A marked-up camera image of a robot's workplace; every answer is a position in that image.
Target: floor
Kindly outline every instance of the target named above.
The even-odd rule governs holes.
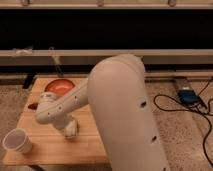
[[[16,85],[17,81],[0,81],[0,139],[17,124],[22,108],[30,92]],[[193,81],[192,87],[196,92],[202,89],[206,82]],[[150,101],[158,93],[175,97],[176,92],[171,81],[151,81],[146,83]],[[204,101],[213,95],[213,83],[202,94]],[[167,99],[160,99],[159,104],[165,108],[178,108],[176,104]],[[207,123],[203,118],[188,112],[167,113],[157,109],[153,103],[151,108],[156,118],[161,139],[167,154],[172,171],[210,171],[202,150],[202,139],[207,130]],[[207,149],[213,159],[213,134],[208,139]],[[27,171],[27,166],[3,166],[2,158],[5,151],[0,148],[0,171]],[[109,165],[90,166],[43,166],[47,171],[111,171]]]

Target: dark background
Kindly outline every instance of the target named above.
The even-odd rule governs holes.
[[[213,10],[0,10],[0,49],[212,49]]]

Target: red bowl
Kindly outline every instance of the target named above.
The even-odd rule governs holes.
[[[62,97],[67,92],[72,90],[75,87],[75,84],[67,79],[57,79],[51,81],[46,87],[44,91],[53,92],[57,94],[59,97]]]

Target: wooden table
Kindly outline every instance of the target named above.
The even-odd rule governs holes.
[[[17,125],[28,133],[33,143],[32,151],[26,155],[7,152],[3,163],[32,167],[40,164],[108,163],[89,105],[72,113],[79,123],[78,137],[73,141],[65,139],[52,125],[40,125],[36,122],[35,111],[28,109],[28,105],[37,102],[44,87],[54,79],[38,78],[35,81]],[[83,78],[70,78],[70,80],[77,85]]]

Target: black cable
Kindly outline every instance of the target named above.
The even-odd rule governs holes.
[[[209,86],[209,84],[212,82],[212,80],[213,80],[213,77],[211,77],[211,79],[210,79],[210,80],[208,81],[208,83],[204,86],[204,88],[198,93],[198,95],[202,94],[202,93],[204,92],[204,90],[206,90],[206,88]],[[157,98],[159,98],[159,97],[166,97],[166,98],[168,98],[168,99],[174,101],[174,102],[177,103],[178,105],[182,106],[183,108],[179,108],[179,109],[164,109],[164,108],[162,108],[161,106],[159,106],[159,105],[157,104]],[[192,112],[192,113],[196,113],[196,114],[198,114],[198,115],[200,115],[200,116],[202,116],[203,118],[206,119],[206,121],[208,122],[209,128],[208,128],[208,131],[207,131],[207,133],[205,134],[205,136],[204,136],[204,138],[203,138],[202,147],[203,147],[204,155],[205,155],[206,159],[208,160],[209,164],[211,165],[211,167],[213,167],[213,162],[211,161],[211,159],[210,159],[210,157],[209,157],[209,155],[208,155],[208,153],[207,153],[207,150],[206,150],[206,141],[207,141],[209,135],[210,135],[211,132],[212,132],[212,123],[211,123],[211,121],[209,120],[209,118],[207,117],[207,116],[213,116],[213,114],[210,113],[210,112],[211,112],[211,102],[212,102],[212,101],[213,101],[213,98],[211,98],[211,99],[208,100],[207,112],[202,112],[202,111],[198,108],[198,106],[200,105],[199,103],[196,104],[196,105],[194,105],[194,106],[191,106],[191,107],[190,107],[190,106],[186,106],[186,105],[183,105],[183,104],[182,104],[181,102],[179,102],[178,100],[176,100],[176,99],[174,99],[173,97],[168,96],[168,95],[166,95],[166,94],[158,94],[158,95],[156,95],[156,96],[154,97],[154,99],[153,99],[153,102],[154,102],[155,106],[156,106],[158,109],[162,110],[162,111],[165,111],[165,112],[177,112],[177,111]]]
[[[202,88],[202,90],[198,93],[198,96],[200,96],[204,90],[206,90],[206,88],[209,86],[209,84],[212,82],[213,77],[211,77],[211,79],[207,82],[207,84]]]
[[[207,150],[206,150],[206,141],[207,141],[209,135],[210,135],[211,132],[212,132],[212,123],[211,123],[211,121],[209,120],[209,118],[208,118],[207,116],[205,116],[205,114],[203,114],[202,116],[203,116],[203,118],[205,118],[205,119],[207,120],[208,125],[209,125],[209,129],[208,129],[207,133],[205,134],[205,136],[204,136],[204,138],[203,138],[203,143],[202,143],[202,145],[203,145],[203,152],[204,152],[204,155],[206,156],[208,162],[209,162],[210,165],[213,167],[213,162],[212,162],[211,159],[209,158],[209,155],[208,155]]]

